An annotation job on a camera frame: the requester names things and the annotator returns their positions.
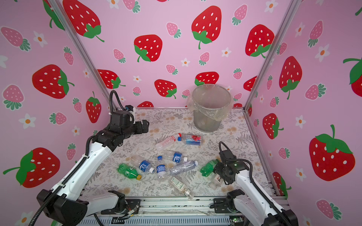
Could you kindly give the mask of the clear bottle red cap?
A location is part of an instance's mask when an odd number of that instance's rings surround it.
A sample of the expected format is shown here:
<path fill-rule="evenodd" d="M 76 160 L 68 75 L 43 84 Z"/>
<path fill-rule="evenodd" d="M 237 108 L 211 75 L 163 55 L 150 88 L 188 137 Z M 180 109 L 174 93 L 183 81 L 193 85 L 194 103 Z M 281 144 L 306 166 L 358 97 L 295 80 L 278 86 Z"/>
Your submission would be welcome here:
<path fill-rule="evenodd" d="M 157 143 L 156 144 L 156 150 L 161 151 L 161 150 L 164 150 L 164 149 L 170 147 L 176 141 L 178 141 L 178 138 L 180 138 L 181 136 L 182 136 L 181 133 L 177 133 L 177 134 L 172 135 L 172 136 L 166 138 L 165 140 Z"/>

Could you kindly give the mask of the Fiji bottle red flower label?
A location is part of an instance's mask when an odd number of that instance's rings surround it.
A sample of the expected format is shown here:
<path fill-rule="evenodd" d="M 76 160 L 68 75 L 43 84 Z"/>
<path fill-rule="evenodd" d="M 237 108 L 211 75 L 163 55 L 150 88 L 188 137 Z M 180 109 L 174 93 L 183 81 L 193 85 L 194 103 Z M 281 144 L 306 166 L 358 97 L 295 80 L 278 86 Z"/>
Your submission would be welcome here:
<path fill-rule="evenodd" d="M 200 146 L 202 145 L 202 136 L 192 135 L 192 134 L 183 134 L 181 137 L 178 137 L 178 141 L 183 142 L 186 145 Z"/>

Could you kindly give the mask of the white label bottle yellow cap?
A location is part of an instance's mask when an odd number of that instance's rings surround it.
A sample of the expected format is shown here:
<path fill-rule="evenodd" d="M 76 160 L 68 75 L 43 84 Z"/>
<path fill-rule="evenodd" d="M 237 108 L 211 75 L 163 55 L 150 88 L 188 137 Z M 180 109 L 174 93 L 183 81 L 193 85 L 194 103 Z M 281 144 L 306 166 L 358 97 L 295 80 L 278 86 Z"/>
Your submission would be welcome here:
<path fill-rule="evenodd" d="M 221 178 L 221 176 L 219 174 L 215 173 L 211 179 L 209 187 L 212 188 L 213 190 L 216 190 L 219 187 L 221 187 L 222 184 L 223 184 L 223 179 Z"/>

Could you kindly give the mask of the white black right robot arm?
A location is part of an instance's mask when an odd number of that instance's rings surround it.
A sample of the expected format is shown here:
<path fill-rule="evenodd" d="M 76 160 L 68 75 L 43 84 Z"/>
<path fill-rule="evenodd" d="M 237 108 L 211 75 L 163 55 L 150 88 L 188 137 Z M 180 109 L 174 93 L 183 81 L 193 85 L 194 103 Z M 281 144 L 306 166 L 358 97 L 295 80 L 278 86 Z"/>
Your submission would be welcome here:
<path fill-rule="evenodd" d="M 221 158 L 214 172 L 226 184 L 236 183 L 240 189 L 227 194 L 219 206 L 238 211 L 253 226 L 297 226 L 298 219 L 292 210 L 286 210 L 269 196 L 254 180 L 252 164 L 244 159 Z"/>

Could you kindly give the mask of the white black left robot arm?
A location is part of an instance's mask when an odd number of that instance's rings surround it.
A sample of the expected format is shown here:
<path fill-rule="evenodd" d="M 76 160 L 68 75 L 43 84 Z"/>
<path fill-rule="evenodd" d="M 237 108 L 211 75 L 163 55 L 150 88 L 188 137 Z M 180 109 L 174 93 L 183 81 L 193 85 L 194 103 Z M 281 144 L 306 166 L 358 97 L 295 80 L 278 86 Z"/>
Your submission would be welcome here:
<path fill-rule="evenodd" d="M 124 194 L 115 190 L 89 198 L 80 198 L 81 192 L 101 163 L 106 160 L 123 141 L 134 134 L 148 133 L 150 123 L 137 121 L 120 126 L 109 124 L 104 130 L 87 139 L 85 154 L 52 189 L 43 189 L 37 196 L 40 208 L 30 225 L 45 215 L 64 226 L 76 226 L 84 217 L 104 210 L 123 211 L 126 207 Z"/>

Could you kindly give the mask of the translucent plastic bin liner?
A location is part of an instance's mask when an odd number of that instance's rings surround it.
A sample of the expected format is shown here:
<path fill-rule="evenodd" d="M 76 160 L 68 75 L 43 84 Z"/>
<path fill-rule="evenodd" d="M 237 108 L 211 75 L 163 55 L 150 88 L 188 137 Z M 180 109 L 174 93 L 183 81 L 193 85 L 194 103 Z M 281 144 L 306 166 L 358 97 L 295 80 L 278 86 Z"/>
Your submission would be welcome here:
<path fill-rule="evenodd" d="M 196 87 L 188 97 L 186 106 L 215 120 L 224 120 L 233 108 L 230 92 L 217 84 L 204 84 Z"/>

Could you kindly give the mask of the green bottle right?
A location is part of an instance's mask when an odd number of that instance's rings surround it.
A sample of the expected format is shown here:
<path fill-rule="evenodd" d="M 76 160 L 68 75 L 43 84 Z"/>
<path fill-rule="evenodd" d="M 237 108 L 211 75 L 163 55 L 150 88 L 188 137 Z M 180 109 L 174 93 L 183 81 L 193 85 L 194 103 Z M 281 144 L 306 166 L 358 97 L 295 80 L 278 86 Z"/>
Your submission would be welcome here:
<path fill-rule="evenodd" d="M 210 162 L 208 162 L 205 166 L 203 166 L 200 169 L 200 173 L 203 177 L 208 177 L 211 173 L 213 173 L 215 166 L 219 163 L 220 161 L 218 159 L 215 160 L 211 160 Z"/>

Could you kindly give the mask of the clear bottle blue label left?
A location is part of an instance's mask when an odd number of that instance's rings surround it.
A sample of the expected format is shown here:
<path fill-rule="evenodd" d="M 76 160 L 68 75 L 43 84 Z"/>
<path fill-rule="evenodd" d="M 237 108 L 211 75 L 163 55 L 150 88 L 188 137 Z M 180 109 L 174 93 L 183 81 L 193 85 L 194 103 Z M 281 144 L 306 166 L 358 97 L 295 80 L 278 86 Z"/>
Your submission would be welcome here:
<path fill-rule="evenodd" d="M 131 164 L 145 173 L 154 173 L 155 171 L 151 162 L 141 157 L 140 155 L 133 155 L 131 157 Z"/>

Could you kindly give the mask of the green bottle yellow cap left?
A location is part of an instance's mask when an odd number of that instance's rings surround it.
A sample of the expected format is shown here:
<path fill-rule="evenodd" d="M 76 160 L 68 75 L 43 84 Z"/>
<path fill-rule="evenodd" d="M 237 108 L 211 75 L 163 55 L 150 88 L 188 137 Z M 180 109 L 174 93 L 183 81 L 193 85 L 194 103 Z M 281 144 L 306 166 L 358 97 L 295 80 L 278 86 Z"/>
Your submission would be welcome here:
<path fill-rule="evenodd" d="M 142 178 L 142 176 L 137 172 L 135 168 L 130 167 L 125 163 L 122 163 L 118 166 L 117 172 L 129 179 L 141 180 Z"/>

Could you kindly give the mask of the upright bottle blue cap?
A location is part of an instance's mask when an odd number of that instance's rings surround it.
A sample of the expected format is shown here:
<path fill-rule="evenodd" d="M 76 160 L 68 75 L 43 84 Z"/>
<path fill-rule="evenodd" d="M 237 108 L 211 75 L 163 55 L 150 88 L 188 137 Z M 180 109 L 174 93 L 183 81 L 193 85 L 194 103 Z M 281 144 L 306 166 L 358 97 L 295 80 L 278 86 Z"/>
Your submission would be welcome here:
<path fill-rule="evenodd" d="M 165 164 L 165 161 L 163 159 L 163 156 L 161 156 L 161 155 L 159 155 L 157 157 L 156 173 L 157 173 L 157 179 L 160 182 L 163 182 L 163 181 L 167 180 L 166 164 Z"/>

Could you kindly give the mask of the clear bottle blue label white cap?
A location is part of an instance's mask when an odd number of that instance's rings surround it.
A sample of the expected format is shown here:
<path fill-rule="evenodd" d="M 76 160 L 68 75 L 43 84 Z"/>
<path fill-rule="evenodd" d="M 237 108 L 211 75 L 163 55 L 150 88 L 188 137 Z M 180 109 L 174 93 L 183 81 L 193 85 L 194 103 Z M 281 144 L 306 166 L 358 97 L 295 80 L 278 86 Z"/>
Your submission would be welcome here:
<path fill-rule="evenodd" d="M 164 156 L 167 160 L 174 163 L 185 163 L 188 161 L 188 157 L 179 152 L 167 151 Z"/>

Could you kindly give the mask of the crushed clear bottle white cap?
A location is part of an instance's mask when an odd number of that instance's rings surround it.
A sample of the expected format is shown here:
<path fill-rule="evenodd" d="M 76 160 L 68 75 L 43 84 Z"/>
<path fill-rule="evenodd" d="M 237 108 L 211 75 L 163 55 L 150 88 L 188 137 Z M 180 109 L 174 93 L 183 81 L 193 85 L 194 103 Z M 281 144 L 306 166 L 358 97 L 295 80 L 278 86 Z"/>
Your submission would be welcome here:
<path fill-rule="evenodd" d="M 179 165 L 176 165 L 170 169 L 170 175 L 178 175 L 190 170 L 195 169 L 199 165 L 198 161 L 188 161 Z"/>

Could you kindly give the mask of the clear square bottle green label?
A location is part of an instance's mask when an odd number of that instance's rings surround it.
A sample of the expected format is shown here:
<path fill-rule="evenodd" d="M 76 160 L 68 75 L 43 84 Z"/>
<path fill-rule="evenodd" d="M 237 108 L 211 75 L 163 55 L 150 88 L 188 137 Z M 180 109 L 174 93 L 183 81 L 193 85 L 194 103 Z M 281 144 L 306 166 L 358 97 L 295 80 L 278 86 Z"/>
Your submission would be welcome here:
<path fill-rule="evenodd" d="M 171 177 L 168 182 L 177 192 L 184 195 L 189 200 L 194 198 L 194 193 L 177 177 Z"/>

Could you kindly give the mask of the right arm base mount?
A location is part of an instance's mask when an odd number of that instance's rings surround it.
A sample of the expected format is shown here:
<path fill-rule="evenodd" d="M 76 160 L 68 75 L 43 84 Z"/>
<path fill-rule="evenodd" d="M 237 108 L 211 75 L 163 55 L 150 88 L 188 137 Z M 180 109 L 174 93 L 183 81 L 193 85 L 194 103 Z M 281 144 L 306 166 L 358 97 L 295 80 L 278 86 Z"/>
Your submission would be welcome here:
<path fill-rule="evenodd" d="M 209 208 L 214 209 L 215 213 L 240 213 L 234 205 L 234 199 L 240 195 L 245 195 L 241 189 L 228 192 L 225 198 L 214 198 Z"/>

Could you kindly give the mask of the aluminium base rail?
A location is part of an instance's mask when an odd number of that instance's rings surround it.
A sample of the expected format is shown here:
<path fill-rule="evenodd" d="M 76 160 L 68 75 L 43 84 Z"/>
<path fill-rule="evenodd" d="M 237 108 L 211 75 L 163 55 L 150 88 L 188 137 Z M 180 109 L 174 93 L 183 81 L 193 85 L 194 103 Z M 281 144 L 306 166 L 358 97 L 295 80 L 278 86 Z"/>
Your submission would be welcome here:
<path fill-rule="evenodd" d="M 253 226 L 241 213 L 215 213 L 214 198 L 225 197 L 131 197 L 141 199 L 138 214 L 84 217 L 77 226 Z"/>

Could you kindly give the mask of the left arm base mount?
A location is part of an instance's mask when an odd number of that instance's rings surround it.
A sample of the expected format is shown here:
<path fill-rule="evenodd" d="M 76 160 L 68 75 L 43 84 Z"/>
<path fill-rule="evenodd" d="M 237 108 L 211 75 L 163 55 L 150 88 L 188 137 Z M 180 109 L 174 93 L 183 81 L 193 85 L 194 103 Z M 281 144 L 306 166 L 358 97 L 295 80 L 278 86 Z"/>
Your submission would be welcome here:
<path fill-rule="evenodd" d="M 115 191 L 115 190 L 109 190 L 108 193 L 117 195 L 118 201 L 117 201 L 116 206 L 113 209 L 107 209 L 107 210 L 101 211 L 102 215 L 111 215 L 111 214 L 126 215 L 132 210 L 134 210 L 135 214 L 138 214 L 141 199 L 126 199 L 125 194 Z"/>

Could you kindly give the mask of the aluminium left corner post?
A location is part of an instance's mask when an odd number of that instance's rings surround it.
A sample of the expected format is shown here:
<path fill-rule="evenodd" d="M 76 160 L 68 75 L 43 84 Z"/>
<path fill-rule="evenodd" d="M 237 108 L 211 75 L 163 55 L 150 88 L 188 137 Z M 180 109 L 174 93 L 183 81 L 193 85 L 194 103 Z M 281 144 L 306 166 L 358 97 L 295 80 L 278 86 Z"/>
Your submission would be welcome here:
<path fill-rule="evenodd" d="M 79 37 L 82 36 L 88 39 L 97 38 L 101 42 L 104 42 L 104 40 L 99 37 L 101 34 L 101 23 L 98 16 L 80 1 L 50 1 L 50 4 L 91 72 L 98 87 L 106 97 L 110 112 L 113 112 L 116 107 L 113 104 L 112 96 L 110 96 L 107 91 L 106 85 L 98 70 L 92 63 L 86 48 L 79 39 Z"/>

